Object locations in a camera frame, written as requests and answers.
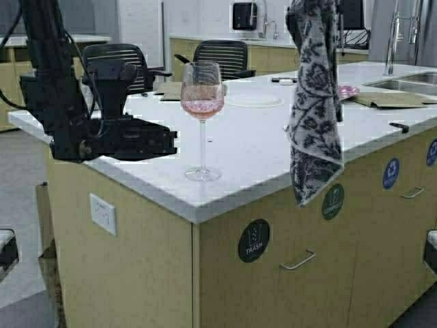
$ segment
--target sink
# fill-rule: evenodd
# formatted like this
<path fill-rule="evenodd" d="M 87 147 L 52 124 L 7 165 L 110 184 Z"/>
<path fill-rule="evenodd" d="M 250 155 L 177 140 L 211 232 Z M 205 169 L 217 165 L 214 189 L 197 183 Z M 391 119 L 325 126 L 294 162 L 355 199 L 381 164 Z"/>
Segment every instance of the sink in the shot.
<path fill-rule="evenodd" d="M 427 73 L 422 73 L 422 74 L 416 74 L 416 75 L 412 75 L 410 77 L 404 77 L 404 78 L 402 78 L 402 80 L 437 85 L 437 72 L 427 72 Z"/>
<path fill-rule="evenodd" d="M 430 83 L 412 82 L 412 80 L 407 80 L 416 77 L 418 77 L 418 75 L 414 75 L 408 78 L 393 79 L 383 82 L 370 83 L 367 84 L 367 86 L 379 87 L 381 89 L 414 92 L 415 94 L 429 94 L 430 96 L 437 96 L 437 83 L 430 84 Z"/>

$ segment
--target dish towel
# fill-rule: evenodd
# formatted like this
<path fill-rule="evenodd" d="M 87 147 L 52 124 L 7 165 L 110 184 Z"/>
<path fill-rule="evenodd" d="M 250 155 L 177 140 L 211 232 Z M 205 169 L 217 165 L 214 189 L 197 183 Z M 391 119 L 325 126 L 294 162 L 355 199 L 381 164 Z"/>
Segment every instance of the dish towel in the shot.
<path fill-rule="evenodd" d="M 342 108 L 337 82 L 337 0 L 293 0 L 287 26 L 300 69 L 290 124 L 291 175 L 300 207 L 343 171 L 337 130 Z"/>

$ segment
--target kitchen faucet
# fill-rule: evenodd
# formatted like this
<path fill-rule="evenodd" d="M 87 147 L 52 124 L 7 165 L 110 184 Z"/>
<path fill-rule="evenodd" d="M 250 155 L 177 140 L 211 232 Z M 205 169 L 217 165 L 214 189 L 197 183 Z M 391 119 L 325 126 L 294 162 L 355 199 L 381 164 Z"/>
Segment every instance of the kitchen faucet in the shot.
<path fill-rule="evenodd" d="M 401 21 L 410 21 L 410 35 L 409 43 L 417 46 L 417 40 L 420 33 L 420 17 L 423 8 L 423 0 L 414 0 L 413 15 L 411 17 L 402 17 L 399 11 L 399 0 L 395 2 L 395 11 L 393 12 L 393 19 L 391 21 L 389 49 L 387 51 L 387 58 L 385 63 L 385 76 L 393 75 L 393 67 L 397 52 L 397 43 L 403 40 L 404 37 L 400 34 L 399 28 Z"/>
<path fill-rule="evenodd" d="M 278 23 L 275 20 L 272 20 L 270 24 L 274 24 L 273 40 L 277 40 L 279 37 Z"/>
<path fill-rule="evenodd" d="M 256 2 L 257 0 L 252 0 L 252 5 L 251 5 L 251 25 L 253 25 L 253 21 L 255 20 L 255 17 L 258 17 L 258 14 L 254 15 L 253 14 L 253 4 Z M 268 21 L 267 21 L 267 2 L 266 0 L 262 0 L 263 3 L 263 10 L 264 10 L 264 14 L 263 14 L 263 22 L 262 22 L 262 33 L 259 33 L 259 36 L 263 39 L 267 38 L 267 25 L 268 25 Z"/>

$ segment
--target round sticker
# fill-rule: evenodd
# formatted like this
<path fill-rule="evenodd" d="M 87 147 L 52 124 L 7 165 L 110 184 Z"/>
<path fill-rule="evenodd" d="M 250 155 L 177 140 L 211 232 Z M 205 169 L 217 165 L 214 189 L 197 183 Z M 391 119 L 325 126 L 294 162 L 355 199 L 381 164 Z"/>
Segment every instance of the round sticker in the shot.
<path fill-rule="evenodd" d="M 325 196 L 322 214 L 326 220 L 334 219 L 343 207 L 344 188 L 341 184 L 333 186 Z"/>
<path fill-rule="evenodd" d="M 437 139 L 431 143 L 428 150 L 428 155 L 426 156 L 426 164 L 428 166 L 433 166 L 437 160 Z"/>
<path fill-rule="evenodd" d="M 266 250 L 270 240 L 270 226 L 260 219 L 248 225 L 238 243 L 238 255 L 245 263 L 255 262 Z"/>
<path fill-rule="evenodd" d="M 392 159 L 384 171 L 384 178 L 382 179 L 382 185 L 384 189 L 388 190 L 393 187 L 399 177 L 399 172 L 401 170 L 401 163 L 399 159 Z"/>

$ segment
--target wine glass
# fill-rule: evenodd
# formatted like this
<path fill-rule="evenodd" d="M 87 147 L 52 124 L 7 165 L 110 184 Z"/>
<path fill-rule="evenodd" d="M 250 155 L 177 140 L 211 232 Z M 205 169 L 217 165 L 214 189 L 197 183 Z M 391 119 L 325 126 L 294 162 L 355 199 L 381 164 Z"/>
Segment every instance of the wine glass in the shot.
<path fill-rule="evenodd" d="M 217 63 L 197 61 L 187 63 L 182 81 L 182 108 L 200 121 L 200 166 L 189 169 L 185 176 L 193 181 L 215 181 L 219 170 L 206 167 L 206 120 L 224 105 L 220 67 Z"/>

